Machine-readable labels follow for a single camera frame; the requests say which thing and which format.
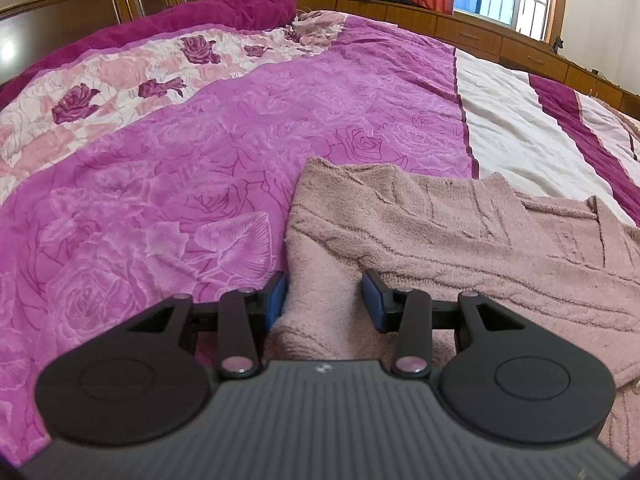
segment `rose pattern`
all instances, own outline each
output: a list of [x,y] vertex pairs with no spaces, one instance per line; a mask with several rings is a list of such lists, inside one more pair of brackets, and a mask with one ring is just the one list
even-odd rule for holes
[[[412,116],[412,122],[395,123],[389,127],[389,143],[393,149],[407,153],[423,166],[441,166],[444,160],[451,160],[450,144],[452,140],[458,139],[463,142],[464,127],[462,124],[443,124],[442,120],[422,122],[424,114]],[[459,154],[459,162],[456,167],[468,157]]]
[[98,69],[100,80],[117,90],[135,88],[146,79],[146,69],[150,64],[148,57],[141,54],[138,50],[126,57],[101,60]]
[[293,41],[295,43],[300,43],[300,38],[302,38],[302,35],[296,32],[295,30],[293,30],[292,28],[287,28],[284,31],[285,40]]
[[[318,44],[330,43],[344,23],[339,13],[331,13],[337,18],[325,14],[315,15],[308,27],[294,26],[310,54],[321,53]],[[323,23],[329,29],[319,32]],[[377,29],[363,30],[354,27],[349,33],[384,38]],[[213,32],[205,34],[211,37]],[[0,328],[23,336],[7,338],[7,344],[17,341],[15,350],[0,346],[0,367],[7,363],[4,376],[0,374],[0,388],[6,388],[0,389],[0,420],[9,421],[0,435],[0,452],[12,462],[25,460],[45,442],[30,395],[46,362],[167,295],[189,292],[195,301],[215,301],[237,286],[262,286],[274,269],[282,268],[290,202],[310,156],[322,155],[335,164],[389,162],[417,173],[470,174],[461,137],[449,139],[432,165],[394,142],[400,135],[396,124],[427,136],[443,124],[460,124],[457,102],[394,76],[436,66],[430,77],[438,88],[453,88],[452,79],[446,79],[447,74],[452,78],[450,55],[444,58],[441,51],[426,49],[407,65],[408,60],[396,56],[398,44],[378,41],[376,48],[385,48],[385,55],[372,58],[370,71],[354,70],[353,61],[339,53],[312,58],[318,70],[300,70],[296,62],[270,64],[302,57],[297,43],[283,40],[282,30],[273,33],[280,43],[268,40],[268,33],[215,34],[217,43],[204,35],[162,40],[167,56],[180,55],[176,44],[182,45],[189,62],[180,70],[186,72],[153,72],[158,64],[150,59],[144,78],[127,91],[96,83],[103,92],[100,97],[117,111],[100,120],[98,113],[89,114],[77,122],[114,124],[110,133],[86,128],[88,124],[80,129],[73,123],[47,123],[38,136],[23,142],[30,149],[22,172],[30,176],[0,206],[7,234],[0,237],[0,317],[10,313]],[[350,48],[365,44],[356,39],[345,35],[344,43]],[[242,48],[247,43],[259,46],[263,54],[269,48],[270,54],[248,60]],[[234,61],[220,62],[220,68],[229,70],[220,76],[224,81],[207,81],[196,93],[192,82],[202,81],[197,69],[217,64],[220,56],[214,56],[214,44]],[[144,57],[150,50],[147,46],[137,52]],[[310,56],[304,57],[308,64]],[[385,64],[389,59],[397,59],[398,65],[390,68]],[[252,72],[260,64],[268,70]],[[46,77],[39,79],[38,97],[49,88],[44,82],[52,79]],[[98,81],[90,79],[88,70],[81,78]],[[181,79],[184,98],[175,88],[157,95],[153,85],[148,97],[136,97],[140,85],[153,78],[165,82],[158,84]],[[66,91],[55,88],[54,98]],[[96,92],[86,84],[78,88],[79,95],[85,95],[81,105],[93,106],[90,99]],[[40,99],[33,101],[37,118]],[[28,109],[28,102],[18,100],[18,105]],[[145,102],[172,105],[140,108],[143,117],[136,108]],[[0,116],[0,124],[14,126],[9,139],[25,129],[12,122],[15,116],[25,117],[18,105],[11,105],[11,115]],[[414,123],[414,116],[437,107],[445,118],[441,124]],[[42,145],[31,144],[43,135]],[[81,142],[87,136],[92,142]],[[16,165],[23,152],[17,153]],[[73,156],[63,158],[69,153]],[[23,377],[21,385],[18,378]],[[2,402],[22,408],[2,412]]]
[[171,81],[167,81],[166,83],[159,83],[156,81],[156,78],[150,79],[149,81],[143,82],[138,87],[138,97],[162,97],[166,95],[167,91],[175,90],[178,92],[180,97],[183,97],[182,89],[186,88],[187,85],[184,84],[181,77],[175,77],[171,79]]
[[270,50],[271,47],[263,47],[262,45],[245,45],[244,51],[249,57],[262,57],[267,50]]
[[[338,13],[338,16],[344,22],[344,15]],[[320,39],[312,39],[309,43],[310,48],[305,50],[308,54],[320,54],[330,44],[327,38],[334,38],[339,32],[339,26],[330,25],[325,33],[319,35]],[[294,43],[283,39],[283,29],[276,28],[249,35],[216,29],[207,29],[203,33],[217,39],[216,49],[219,51],[220,63],[189,63],[184,54],[176,49],[179,37],[161,38],[147,41],[144,45],[129,50],[125,47],[120,52],[105,54],[96,51],[79,59],[76,65],[35,77],[20,96],[2,111],[4,117],[0,118],[0,141],[8,141],[4,143],[4,156],[7,158],[13,157],[15,160],[15,157],[20,156],[20,150],[28,143],[39,135],[55,129],[56,123],[50,111],[74,84],[83,81],[89,88],[100,90],[104,102],[99,104],[96,113],[85,120],[65,123],[72,136],[70,142],[65,143],[62,150],[58,144],[51,145],[50,156],[43,152],[42,156],[38,157],[40,164],[35,164],[36,159],[31,159],[31,162],[26,164],[29,158],[24,158],[19,171],[16,171],[11,164],[0,160],[0,203],[23,179],[59,156],[69,155],[88,142],[114,132],[117,128],[122,128],[158,108],[183,102],[213,81],[243,76],[260,66],[262,62],[282,62],[302,55],[302,51],[297,50]],[[271,51],[268,60],[248,60],[242,49],[247,39],[268,46]],[[165,95],[143,98],[130,108],[132,88],[138,88],[140,92],[140,85],[146,81],[153,78],[156,82],[168,81],[174,80],[177,76],[186,84],[184,88],[180,88],[182,94],[178,93],[176,88],[174,92],[167,92]]]
[[56,124],[71,123],[96,113],[100,107],[90,104],[90,101],[99,93],[98,89],[90,89],[85,83],[74,86],[51,109],[53,121]]
[[216,44],[215,40],[207,41],[201,34],[197,36],[187,36],[180,38],[180,40],[182,41],[182,48],[180,50],[190,63],[204,65],[207,63],[217,64],[220,62],[220,56],[212,50]]

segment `white wall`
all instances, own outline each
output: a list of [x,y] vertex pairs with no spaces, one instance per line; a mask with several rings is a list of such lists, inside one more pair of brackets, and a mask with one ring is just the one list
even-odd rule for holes
[[640,0],[627,0],[626,3],[618,73],[622,88],[640,94]]
[[621,54],[628,10],[628,0],[566,0],[560,54],[622,85]]

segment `black circular pad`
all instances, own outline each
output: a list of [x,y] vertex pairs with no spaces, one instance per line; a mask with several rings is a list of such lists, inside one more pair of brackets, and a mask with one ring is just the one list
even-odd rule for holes
[[517,357],[498,366],[495,382],[505,393],[524,400],[550,400],[571,381],[569,372],[551,359]]
[[463,422],[514,444],[597,436],[615,396],[598,359],[539,328],[484,334],[440,376],[440,393]]
[[189,422],[209,398],[204,368],[156,334],[107,335],[50,364],[36,403],[50,433],[92,446],[130,446]]

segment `magenta blanket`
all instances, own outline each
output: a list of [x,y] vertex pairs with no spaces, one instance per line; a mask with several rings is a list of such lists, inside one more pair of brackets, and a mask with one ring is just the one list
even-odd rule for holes
[[[48,440],[31,396],[57,355],[168,295],[212,301],[286,268],[289,207],[311,156],[433,176],[503,171],[532,194],[528,183],[554,181],[640,221],[613,196],[640,191],[628,137],[602,140],[598,121],[615,119],[600,105],[544,85],[539,101],[516,73],[494,78],[494,65],[394,25],[294,15],[294,0],[180,5],[66,47],[0,91],[0,452],[12,462]],[[478,101],[474,78],[486,85]],[[491,111],[509,99],[513,118]],[[591,115],[561,127],[565,108],[552,104],[571,99]],[[587,119],[602,142],[578,146]],[[526,139],[520,120],[533,124]],[[514,139],[520,158],[491,148]],[[622,166],[597,173],[593,152]],[[513,169],[528,160],[542,170]],[[553,168],[564,168],[558,182]]]

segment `wooden drawer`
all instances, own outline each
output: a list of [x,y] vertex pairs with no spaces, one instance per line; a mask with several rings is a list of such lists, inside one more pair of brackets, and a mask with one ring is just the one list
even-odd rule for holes
[[453,41],[446,41],[445,43],[448,43],[456,48],[459,48],[460,50],[464,50],[465,52],[468,52],[473,56],[479,57],[480,59],[486,59],[487,61],[493,61],[494,63],[498,63],[500,61],[500,56],[498,56],[497,54],[484,52],[483,50],[479,50],[478,48],[474,48],[468,45],[462,45],[459,43],[454,43]]
[[335,0],[296,0],[296,7],[305,12],[310,10],[335,10]]
[[640,97],[637,95],[624,94],[622,96],[620,111],[640,121]]
[[360,0],[338,0],[335,10],[340,12],[348,12],[349,14],[357,14],[364,18],[385,21],[386,5],[374,2],[361,2]]
[[435,36],[437,17],[420,10],[405,9],[404,7],[386,7],[386,22],[395,23],[398,27],[422,34]]
[[581,94],[592,96],[596,93],[597,82],[598,80],[595,76],[569,65],[569,70],[566,73],[566,80],[564,81],[564,84],[574,90],[577,90]]
[[559,57],[545,54],[519,41],[504,38],[500,57],[514,61],[556,81],[564,82],[566,80],[566,73],[569,68],[567,63]]
[[613,106],[616,110],[620,110],[620,105],[622,104],[622,90],[615,86],[599,79],[596,83],[595,96]]
[[502,46],[502,36],[499,34],[457,22],[456,20],[450,20],[449,18],[438,17],[436,37],[445,40],[447,43],[453,41],[454,43],[472,46],[496,56],[500,54]]
[[103,27],[130,22],[127,0],[0,0],[0,84]]

